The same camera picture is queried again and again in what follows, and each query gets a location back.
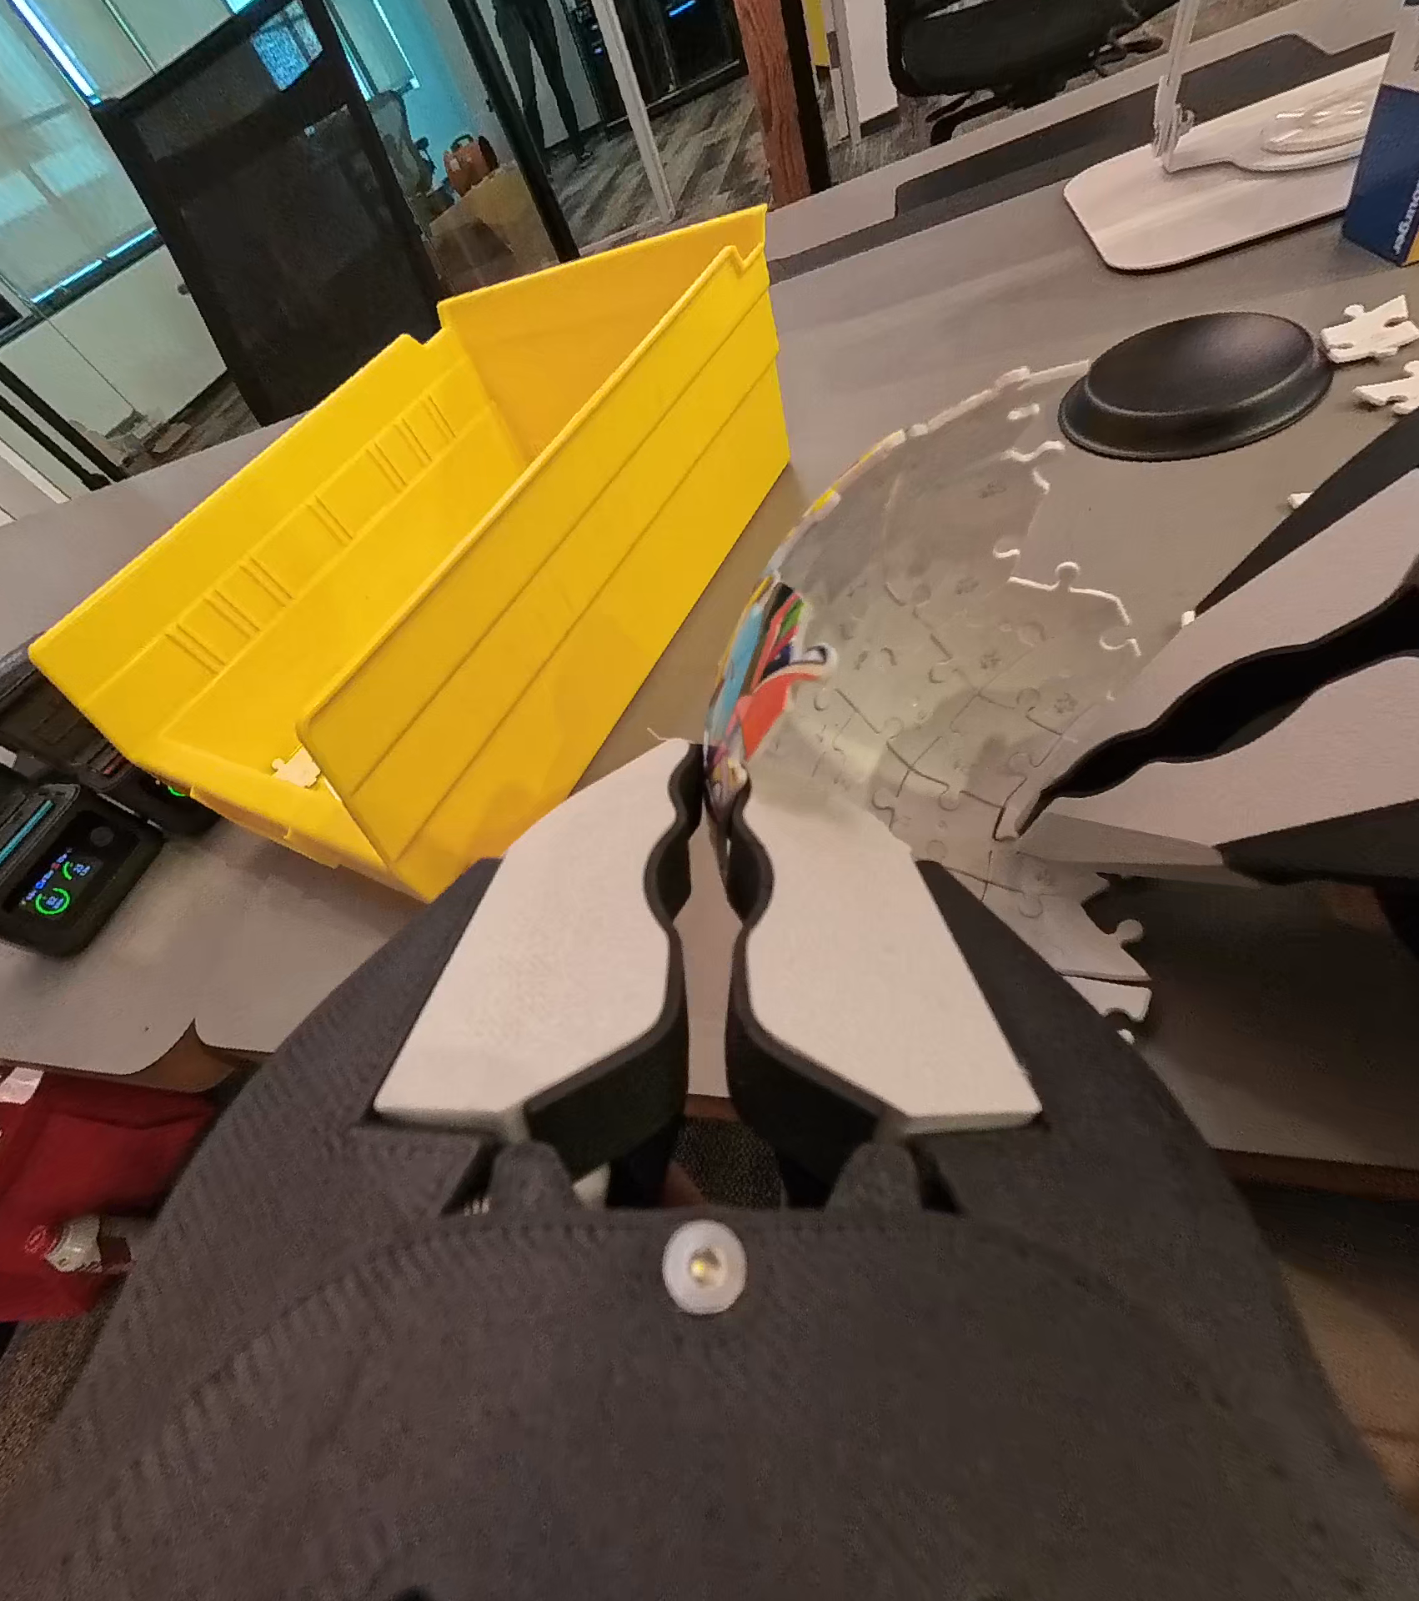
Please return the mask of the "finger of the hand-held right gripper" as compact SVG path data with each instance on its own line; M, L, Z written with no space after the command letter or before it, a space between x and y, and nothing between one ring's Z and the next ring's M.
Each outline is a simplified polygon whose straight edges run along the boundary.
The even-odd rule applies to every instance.
M1091 757L1220 683L1158 653L1014 796L1014 845L1085 869L1419 869L1419 655L1314 688L1229 750L1147 755L1106 789L1065 792Z
M1129 775L1136 760L1229 750L1281 720L1314 688L1362 665L1419 655L1419 471L1393 483L1281 568L1198 613L1161 649L1220 688L1201 688L1158 733L1094 755L1068 793Z

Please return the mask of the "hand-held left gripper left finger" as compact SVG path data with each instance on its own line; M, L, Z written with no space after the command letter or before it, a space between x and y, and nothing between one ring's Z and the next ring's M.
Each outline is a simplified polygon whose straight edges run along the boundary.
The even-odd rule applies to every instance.
M688 1095L676 917L705 757L667 738L522 834L396 1053L372 1113L560 1155L576 1195L649 1189Z

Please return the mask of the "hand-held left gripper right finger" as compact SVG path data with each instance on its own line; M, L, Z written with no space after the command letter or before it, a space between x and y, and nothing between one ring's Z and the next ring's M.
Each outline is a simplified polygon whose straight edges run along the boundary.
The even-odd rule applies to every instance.
M872 1144L1019 1131L1041 1094L909 847L850 804L747 789L725 825L738 938L726 1087L800 1206Z

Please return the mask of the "partly built puzzle ball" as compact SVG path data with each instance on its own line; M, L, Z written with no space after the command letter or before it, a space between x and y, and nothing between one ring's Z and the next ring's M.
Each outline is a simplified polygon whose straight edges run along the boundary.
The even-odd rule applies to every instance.
M1172 629L1061 562L1019 577L1065 458L1059 404L1088 362L1014 369L897 430L829 484L773 554L720 659L705 726L706 806L726 856L738 796L859 810L1010 925L1102 1015L1153 992L1099 929L1091 869L1046 866L1010 813L1088 713Z

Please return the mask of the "black round ball stand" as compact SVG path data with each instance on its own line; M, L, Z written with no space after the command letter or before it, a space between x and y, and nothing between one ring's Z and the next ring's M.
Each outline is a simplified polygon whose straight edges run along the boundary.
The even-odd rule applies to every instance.
M1062 439L1115 463L1252 446L1313 415L1334 369L1318 338L1263 312L1209 312L1097 354L1059 404Z

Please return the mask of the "white desk stand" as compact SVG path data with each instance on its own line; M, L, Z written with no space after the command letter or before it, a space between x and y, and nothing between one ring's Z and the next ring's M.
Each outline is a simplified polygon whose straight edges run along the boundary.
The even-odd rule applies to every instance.
M1245 91L1201 121L1183 101L1201 3L1179 3L1145 149L1070 178L1062 194L1102 261L1158 273L1294 231L1347 208L1387 65L1373 54L1303 84Z

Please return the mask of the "yellow plastic bin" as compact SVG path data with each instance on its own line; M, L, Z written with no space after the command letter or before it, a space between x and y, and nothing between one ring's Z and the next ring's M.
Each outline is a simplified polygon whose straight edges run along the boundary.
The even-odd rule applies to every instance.
M134 763L436 898L560 806L792 463L757 205L453 298L30 646ZM305 749L316 789L275 779Z

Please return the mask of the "red bag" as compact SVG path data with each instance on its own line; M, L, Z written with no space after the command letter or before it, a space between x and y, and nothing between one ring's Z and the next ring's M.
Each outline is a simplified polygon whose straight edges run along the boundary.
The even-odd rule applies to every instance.
M81 1220L147 1220L217 1119L211 1099L113 1078L0 1071L0 1325L88 1316L111 1272L52 1268Z

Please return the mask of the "black device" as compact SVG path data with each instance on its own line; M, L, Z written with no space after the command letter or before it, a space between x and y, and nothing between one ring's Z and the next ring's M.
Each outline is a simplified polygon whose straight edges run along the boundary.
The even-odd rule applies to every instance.
M0 657L0 750L35 775L74 782L169 838L200 838L219 821L196 799L134 763L35 665L33 642Z

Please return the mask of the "black office chair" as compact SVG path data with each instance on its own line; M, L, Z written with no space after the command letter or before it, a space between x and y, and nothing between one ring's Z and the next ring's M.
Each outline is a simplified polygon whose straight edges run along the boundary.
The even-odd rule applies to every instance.
M904 99L936 101L928 145L992 111L1028 111L1161 41L1171 3L888 3L885 49Z

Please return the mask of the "cardboard box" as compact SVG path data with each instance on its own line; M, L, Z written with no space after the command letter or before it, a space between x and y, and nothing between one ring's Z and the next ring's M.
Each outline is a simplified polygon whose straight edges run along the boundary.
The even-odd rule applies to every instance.
M443 296L467 296L560 265L536 194L519 170L476 180L426 231Z

